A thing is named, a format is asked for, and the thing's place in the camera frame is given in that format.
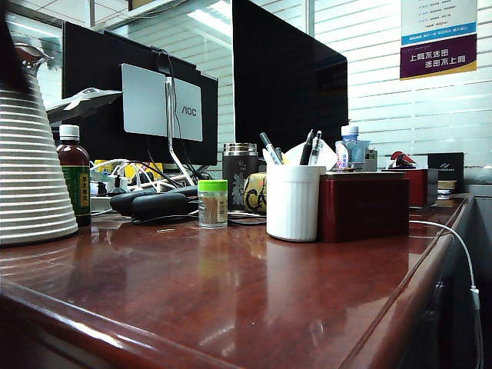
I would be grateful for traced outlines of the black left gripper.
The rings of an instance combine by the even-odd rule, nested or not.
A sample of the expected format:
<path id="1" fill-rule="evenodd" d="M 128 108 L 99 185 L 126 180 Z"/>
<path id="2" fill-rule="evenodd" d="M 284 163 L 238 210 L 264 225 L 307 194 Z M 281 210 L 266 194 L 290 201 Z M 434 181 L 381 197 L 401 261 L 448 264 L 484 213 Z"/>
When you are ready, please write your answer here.
<path id="1" fill-rule="evenodd" d="M 1 1 L 1 83 L 15 91 L 23 90 L 23 71 L 6 24 L 7 1 Z"/>

